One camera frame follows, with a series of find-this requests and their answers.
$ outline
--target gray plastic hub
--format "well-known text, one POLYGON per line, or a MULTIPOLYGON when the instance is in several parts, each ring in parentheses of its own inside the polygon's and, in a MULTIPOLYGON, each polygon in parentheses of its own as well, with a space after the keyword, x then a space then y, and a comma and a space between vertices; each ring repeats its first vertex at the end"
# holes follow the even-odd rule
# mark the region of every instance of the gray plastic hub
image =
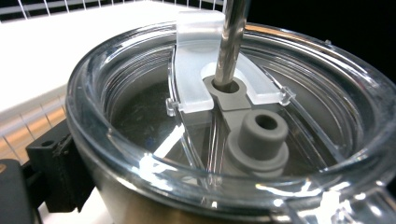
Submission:
POLYGON ((235 78, 235 91, 218 91, 213 77, 204 83, 219 104, 219 109, 230 130, 226 143, 223 171, 234 175, 275 177, 283 172, 289 149, 285 139, 288 124, 277 113, 252 110, 245 84, 235 78))

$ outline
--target rod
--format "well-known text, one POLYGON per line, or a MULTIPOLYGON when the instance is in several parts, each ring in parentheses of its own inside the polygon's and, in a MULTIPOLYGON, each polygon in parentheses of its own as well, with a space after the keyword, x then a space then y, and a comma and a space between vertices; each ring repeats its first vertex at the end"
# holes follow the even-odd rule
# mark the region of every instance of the rod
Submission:
POLYGON ((247 22, 250 0, 227 0, 226 4, 214 86, 219 91, 229 92, 247 22))

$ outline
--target clear plastic lid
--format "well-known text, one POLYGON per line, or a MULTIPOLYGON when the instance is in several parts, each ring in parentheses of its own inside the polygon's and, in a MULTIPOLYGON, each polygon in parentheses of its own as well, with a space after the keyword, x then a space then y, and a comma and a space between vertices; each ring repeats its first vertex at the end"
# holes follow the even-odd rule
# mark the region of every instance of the clear plastic lid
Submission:
POLYGON ((342 200, 393 176, 396 88, 369 64, 305 35, 248 25, 241 53, 290 103, 253 104, 237 78, 231 95, 208 91, 213 108, 185 113, 176 39, 175 23, 116 36, 69 81, 80 150, 121 184, 186 210, 254 216, 342 200))

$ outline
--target metal shaft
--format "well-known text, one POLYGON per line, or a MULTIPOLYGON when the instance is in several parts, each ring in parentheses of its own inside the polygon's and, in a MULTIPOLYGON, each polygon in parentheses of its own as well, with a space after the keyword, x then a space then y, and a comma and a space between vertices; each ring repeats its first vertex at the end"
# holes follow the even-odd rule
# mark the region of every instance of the metal shaft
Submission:
POLYGON ((227 0, 214 86, 219 91, 230 91, 236 60, 247 21, 250 0, 227 0))

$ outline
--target translucent plastic guard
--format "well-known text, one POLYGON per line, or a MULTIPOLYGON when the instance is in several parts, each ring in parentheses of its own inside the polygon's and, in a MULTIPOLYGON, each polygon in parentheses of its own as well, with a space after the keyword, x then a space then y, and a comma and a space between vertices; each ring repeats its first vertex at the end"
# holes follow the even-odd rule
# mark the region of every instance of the translucent plastic guard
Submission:
MULTIPOLYGON (((184 113, 213 108, 203 82, 216 72, 224 15, 217 11, 180 12, 177 18, 175 72, 179 110, 184 113)), ((234 73, 247 86, 254 105, 281 102, 282 92, 251 60, 239 54, 234 73)))

